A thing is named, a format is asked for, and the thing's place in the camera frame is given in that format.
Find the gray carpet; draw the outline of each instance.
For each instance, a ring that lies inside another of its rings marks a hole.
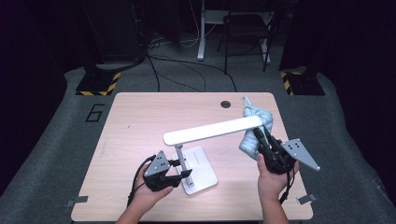
[[[92,154],[113,99],[123,91],[262,91],[277,101],[289,139],[301,138],[321,166],[320,172],[302,166],[314,216],[304,223],[396,223],[396,209],[387,200],[380,180],[367,164],[344,123],[333,84],[322,74],[318,80],[325,96],[288,96],[279,71],[285,36],[278,36],[271,50],[271,64],[262,72],[261,56],[232,57],[229,73],[223,66],[223,52],[216,52],[214,35],[206,41],[205,60],[196,61],[198,45],[178,48],[162,44],[148,51],[178,63],[151,59],[159,73],[159,83],[146,59],[121,73],[109,96],[78,96],[75,89],[84,70],[65,74],[68,88],[47,130],[22,168],[0,198],[0,223],[71,223],[72,207],[67,200],[78,196]],[[107,64],[104,68],[125,65]],[[293,71],[304,71],[295,68]],[[103,111],[98,122],[86,122],[92,107]]]

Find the table hole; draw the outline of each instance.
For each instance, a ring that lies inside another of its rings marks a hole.
[[[220,103],[220,105],[221,105],[221,107],[223,107],[223,108],[230,108],[231,103],[228,102],[228,101],[222,101],[222,102]]]

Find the chair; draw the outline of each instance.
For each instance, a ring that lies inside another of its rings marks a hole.
[[[263,72],[268,61],[268,53],[271,48],[272,39],[278,25],[280,9],[282,4],[279,0],[234,0],[230,6],[228,14],[223,18],[224,28],[219,42],[218,51],[221,43],[225,42],[225,61],[224,74],[227,74],[227,61],[229,56],[243,55],[230,54],[229,43],[235,41],[254,41],[252,49],[257,44],[262,44],[266,39]],[[272,19],[265,23],[259,13],[273,12]]]

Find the human hand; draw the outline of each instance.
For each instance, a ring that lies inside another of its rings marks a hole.
[[[276,175],[272,174],[268,171],[265,166],[264,156],[259,153],[257,156],[257,166],[259,168],[259,180],[258,180],[258,188],[259,188],[259,197],[260,201],[278,201],[279,194],[288,184],[287,174]],[[299,162],[294,163],[294,172],[290,171],[290,177],[298,172],[300,169]]]
[[[143,179],[143,173],[146,172],[148,167],[149,165],[146,164],[140,170],[136,179],[134,198],[124,213],[120,216],[119,220],[117,221],[118,224],[137,223],[143,215],[145,215],[152,207],[154,207],[155,203],[167,196],[174,189],[173,187],[168,187],[160,191],[152,191],[149,189],[145,184],[145,180]]]
[[[143,173],[146,172],[148,167],[148,164],[144,165],[137,176],[134,199],[131,202],[131,204],[137,203],[144,213],[150,210],[156,202],[164,198],[173,190],[173,187],[168,187],[159,191],[152,191],[149,189],[143,179]]]

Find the lamp base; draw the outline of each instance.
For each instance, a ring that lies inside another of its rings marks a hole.
[[[181,180],[187,194],[191,195],[218,184],[218,178],[201,147],[183,150],[183,156],[187,169],[192,169],[190,177],[194,182],[193,186],[189,186],[185,178]],[[177,154],[174,155],[174,160],[178,160]],[[177,167],[179,174],[181,173],[181,169],[181,166]]]

